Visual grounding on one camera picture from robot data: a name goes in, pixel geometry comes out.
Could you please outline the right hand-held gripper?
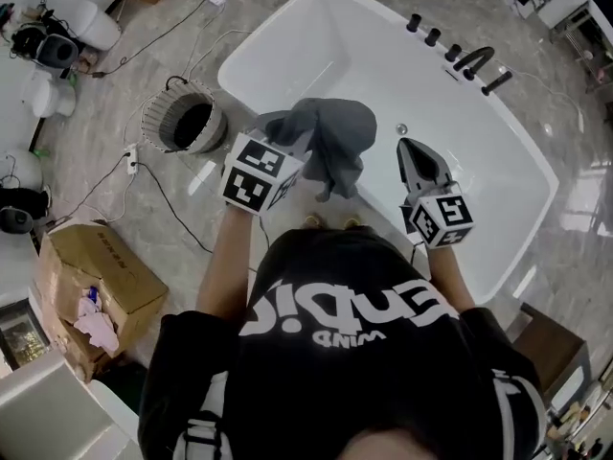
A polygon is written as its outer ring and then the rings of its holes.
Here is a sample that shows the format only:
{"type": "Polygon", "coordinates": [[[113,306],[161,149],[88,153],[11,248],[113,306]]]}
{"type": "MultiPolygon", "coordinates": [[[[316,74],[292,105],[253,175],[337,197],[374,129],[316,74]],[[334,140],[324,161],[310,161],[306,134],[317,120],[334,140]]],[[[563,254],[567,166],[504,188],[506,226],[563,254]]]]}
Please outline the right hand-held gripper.
{"type": "Polygon", "coordinates": [[[417,232],[428,249],[462,242],[475,220],[445,160],[424,143],[400,138],[397,161],[401,182],[409,194],[435,186],[400,206],[406,232],[417,232]]]}

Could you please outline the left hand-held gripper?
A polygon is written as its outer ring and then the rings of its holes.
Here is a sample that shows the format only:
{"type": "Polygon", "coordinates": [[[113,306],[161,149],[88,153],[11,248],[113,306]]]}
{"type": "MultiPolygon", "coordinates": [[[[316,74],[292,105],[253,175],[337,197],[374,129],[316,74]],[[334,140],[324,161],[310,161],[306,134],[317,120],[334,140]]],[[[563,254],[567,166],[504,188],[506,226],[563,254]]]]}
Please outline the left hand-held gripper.
{"type": "Polygon", "coordinates": [[[259,139],[239,133],[224,162],[219,195],[248,213],[262,216],[286,198],[304,164],[259,139]]]}

